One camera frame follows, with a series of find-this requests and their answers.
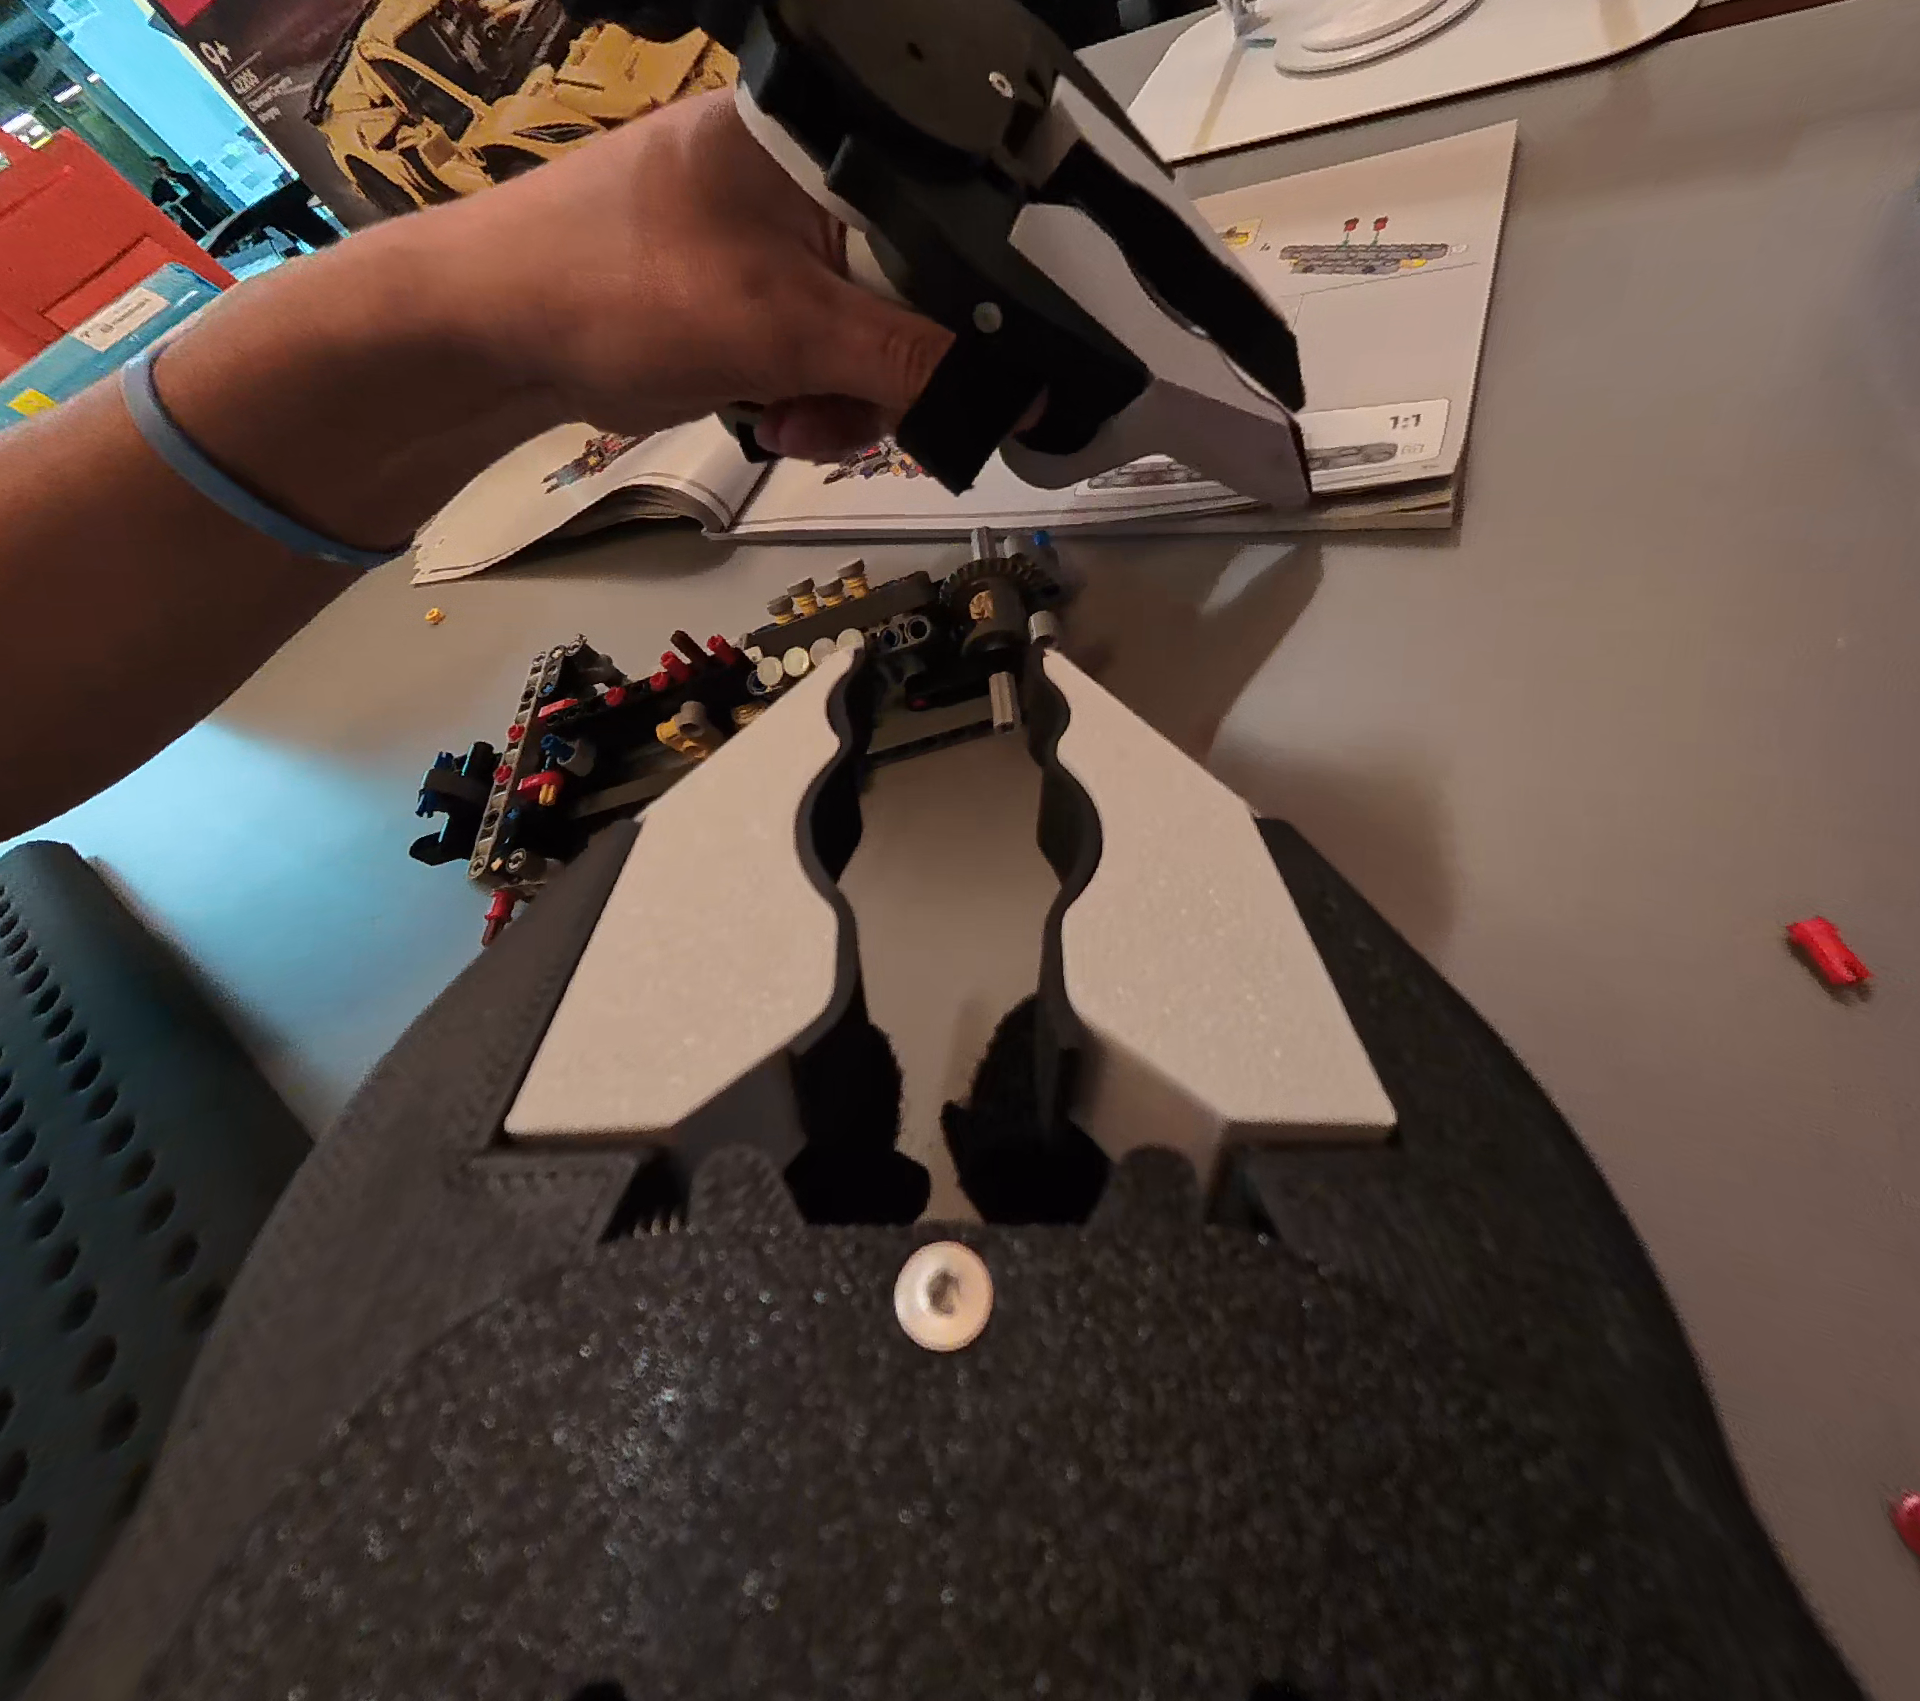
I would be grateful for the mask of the lego chassis model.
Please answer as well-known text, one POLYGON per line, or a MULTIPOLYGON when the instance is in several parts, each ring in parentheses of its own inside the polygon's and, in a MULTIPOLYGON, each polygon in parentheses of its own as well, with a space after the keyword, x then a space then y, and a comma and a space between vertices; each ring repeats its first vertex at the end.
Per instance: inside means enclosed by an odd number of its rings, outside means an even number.
POLYGON ((803 583, 761 628, 673 632, 651 670, 624 670, 588 638, 535 654, 498 738, 440 750, 420 776, 408 846, 487 896, 491 944, 612 822, 636 819, 694 767, 848 654, 873 698, 871 768, 1006 732, 1037 617, 1071 586, 1046 532, 974 530, 939 577, 873 580, 860 560, 803 583))

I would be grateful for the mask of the open instruction booklet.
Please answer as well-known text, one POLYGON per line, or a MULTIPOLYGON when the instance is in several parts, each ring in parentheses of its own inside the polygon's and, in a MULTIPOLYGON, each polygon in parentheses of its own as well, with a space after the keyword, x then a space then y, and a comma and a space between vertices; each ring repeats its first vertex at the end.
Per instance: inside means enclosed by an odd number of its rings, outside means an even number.
POLYGON ((1268 509, 1165 453, 1072 488, 1037 488, 997 460, 957 497, 889 441, 830 467, 761 465, 716 418, 642 438, 570 424, 450 501, 414 542, 413 578, 464 580, 633 523, 783 544, 1446 527, 1517 149, 1519 126, 1503 122, 1200 200, 1300 346, 1309 510, 1268 509))

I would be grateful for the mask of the black perforated mat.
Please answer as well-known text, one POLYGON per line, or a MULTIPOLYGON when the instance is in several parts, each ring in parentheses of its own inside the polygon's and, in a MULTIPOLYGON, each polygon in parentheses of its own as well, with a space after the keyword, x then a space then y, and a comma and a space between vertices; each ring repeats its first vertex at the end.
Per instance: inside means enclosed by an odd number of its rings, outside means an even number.
POLYGON ((76 1620, 308 1151, 189 969, 78 850, 5 855, 5 1697, 76 1620))

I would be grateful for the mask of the blue wristband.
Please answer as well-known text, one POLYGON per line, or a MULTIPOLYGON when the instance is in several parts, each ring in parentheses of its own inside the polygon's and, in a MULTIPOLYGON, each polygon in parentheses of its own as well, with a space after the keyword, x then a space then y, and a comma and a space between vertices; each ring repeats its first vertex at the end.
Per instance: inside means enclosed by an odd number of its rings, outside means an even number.
POLYGON ((164 404, 157 380, 167 348, 167 340, 157 340, 129 358, 116 373, 116 391, 135 432, 187 488, 234 525, 305 560, 364 575, 413 553, 408 542, 373 549, 326 537, 238 482, 180 429, 178 418, 164 404))

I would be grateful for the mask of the orange red felt bag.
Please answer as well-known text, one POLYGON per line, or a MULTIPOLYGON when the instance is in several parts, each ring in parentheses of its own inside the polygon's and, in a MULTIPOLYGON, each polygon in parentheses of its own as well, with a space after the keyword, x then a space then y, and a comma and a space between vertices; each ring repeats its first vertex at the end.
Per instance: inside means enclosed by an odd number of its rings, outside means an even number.
POLYGON ((32 148, 3 136, 3 371, 49 346, 177 265, 215 290, 234 274, 106 156, 60 130, 32 148))

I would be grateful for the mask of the blue wrapped roll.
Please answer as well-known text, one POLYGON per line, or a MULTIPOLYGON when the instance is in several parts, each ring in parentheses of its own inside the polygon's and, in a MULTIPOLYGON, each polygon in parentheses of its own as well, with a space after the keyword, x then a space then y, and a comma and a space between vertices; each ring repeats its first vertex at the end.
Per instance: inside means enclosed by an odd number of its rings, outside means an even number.
POLYGON ((3 380, 3 431, 49 413, 161 344, 225 290, 171 263, 60 334, 3 380))

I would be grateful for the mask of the person's left forearm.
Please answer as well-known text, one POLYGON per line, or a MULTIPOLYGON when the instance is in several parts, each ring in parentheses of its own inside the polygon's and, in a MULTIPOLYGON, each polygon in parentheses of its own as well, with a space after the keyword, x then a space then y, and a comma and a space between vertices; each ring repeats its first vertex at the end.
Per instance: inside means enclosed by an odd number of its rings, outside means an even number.
MULTIPOLYGON (((217 299, 154 361, 163 416, 306 542, 384 565, 537 435, 564 242, 506 194, 217 299)), ((192 728, 361 575, 238 519, 105 380, 5 432, 5 837, 192 728)))

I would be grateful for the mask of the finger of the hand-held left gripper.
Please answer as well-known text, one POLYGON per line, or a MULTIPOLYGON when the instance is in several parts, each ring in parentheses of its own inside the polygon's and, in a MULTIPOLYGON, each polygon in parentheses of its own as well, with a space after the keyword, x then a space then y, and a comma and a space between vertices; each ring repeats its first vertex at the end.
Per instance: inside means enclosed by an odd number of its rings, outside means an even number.
POLYGON ((1146 383, 1081 447, 1044 447, 1040 427, 1006 438, 1010 473, 1037 488, 1071 488, 1165 454, 1283 513, 1312 509, 1304 441, 1289 403, 1165 305, 1113 235, 1078 206, 1035 203, 1017 219, 1012 245, 1142 364, 1146 383))
POLYGON ((1071 148, 1054 159, 1044 200, 1084 213, 1167 317, 1215 344, 1252 387, 1300 411, 1304 373, 1289 321, 1113 96, 1087 71, 1062 71, 1048 122, 1071 136, 1071 148))

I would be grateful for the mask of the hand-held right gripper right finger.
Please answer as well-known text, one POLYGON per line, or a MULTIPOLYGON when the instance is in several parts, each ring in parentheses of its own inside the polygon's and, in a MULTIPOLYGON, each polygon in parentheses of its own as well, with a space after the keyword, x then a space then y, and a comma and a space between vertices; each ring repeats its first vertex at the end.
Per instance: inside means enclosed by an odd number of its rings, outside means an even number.
POLYGON ((1383 1145, 1398 1116, 1252 808, 1035 654, 1044 1054, 1104 1153, 1383 1145))

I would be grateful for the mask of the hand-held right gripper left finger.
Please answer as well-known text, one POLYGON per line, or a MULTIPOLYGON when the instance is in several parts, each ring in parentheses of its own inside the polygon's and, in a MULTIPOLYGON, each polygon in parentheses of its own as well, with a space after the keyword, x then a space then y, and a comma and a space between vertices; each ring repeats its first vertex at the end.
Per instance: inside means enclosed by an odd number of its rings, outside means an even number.
POLYGON ((869 662, 839 651, 645 813, 511 1140, 803 1151, 801 1062, 858 995, 841 878, 871 736, 869 662))

